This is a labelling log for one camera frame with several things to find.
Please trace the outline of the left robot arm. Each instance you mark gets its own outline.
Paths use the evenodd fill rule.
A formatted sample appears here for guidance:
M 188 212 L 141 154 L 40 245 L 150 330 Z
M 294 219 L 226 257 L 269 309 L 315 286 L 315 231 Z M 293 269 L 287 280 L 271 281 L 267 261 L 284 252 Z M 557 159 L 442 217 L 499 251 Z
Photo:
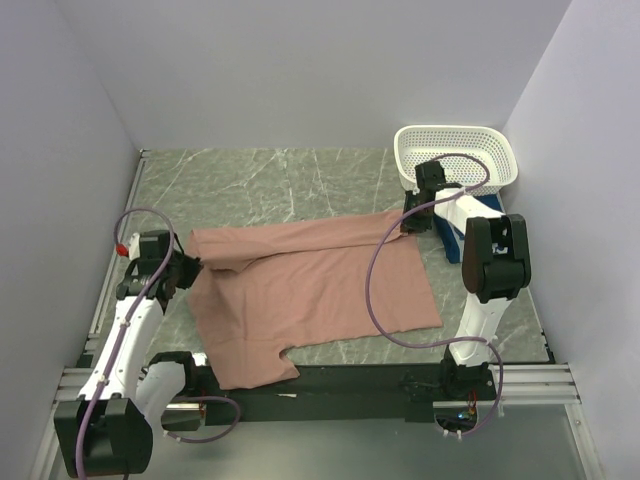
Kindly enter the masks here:
M 54 414 L 64 465 L 75 479 L 144 472 L 166 407 L 193 399 L 200 388 L 191 352 L 146 357 L 169 302 L 193 284 L 199 261 L 168 230 L 135 234 L 119 250 L 130 263 L 116 288 L 111 331 L 77 397 Z

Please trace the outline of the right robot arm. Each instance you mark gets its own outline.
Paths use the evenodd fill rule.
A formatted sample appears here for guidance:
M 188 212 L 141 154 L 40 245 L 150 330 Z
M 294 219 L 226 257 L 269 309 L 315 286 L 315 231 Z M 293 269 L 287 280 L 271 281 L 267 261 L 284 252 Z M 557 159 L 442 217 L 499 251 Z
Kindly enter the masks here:
M 461 275 L 466 303 L 455 335 L 440 363 L 439 387 L 444 395 L 460 399 L 490 380 L 488 363 L 493 339 L 502 316 L 531 280 L 527 227 L 518 214 L 507 215 L 464 194 L 435 206 L 416 208 L 452 196 L 462 188 L 446 180 L 439 156 L 415 167 L 417 189 L 405 193 L 404 210 L 413 214 L 401 223 L 401 231 L 423 233 L 446 223 L 460 234 Z

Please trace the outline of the pink graphic t-shirt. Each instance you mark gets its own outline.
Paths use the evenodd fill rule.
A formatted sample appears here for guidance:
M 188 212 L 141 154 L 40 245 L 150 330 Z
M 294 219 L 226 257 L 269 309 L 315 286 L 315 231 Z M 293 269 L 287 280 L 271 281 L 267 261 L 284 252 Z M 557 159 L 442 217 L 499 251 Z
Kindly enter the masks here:
M 398 210 L 254 227 L 194 229 L 203 268 L 188 305 L 219 386 L 294 379 L 291 348 L 443 322 Z

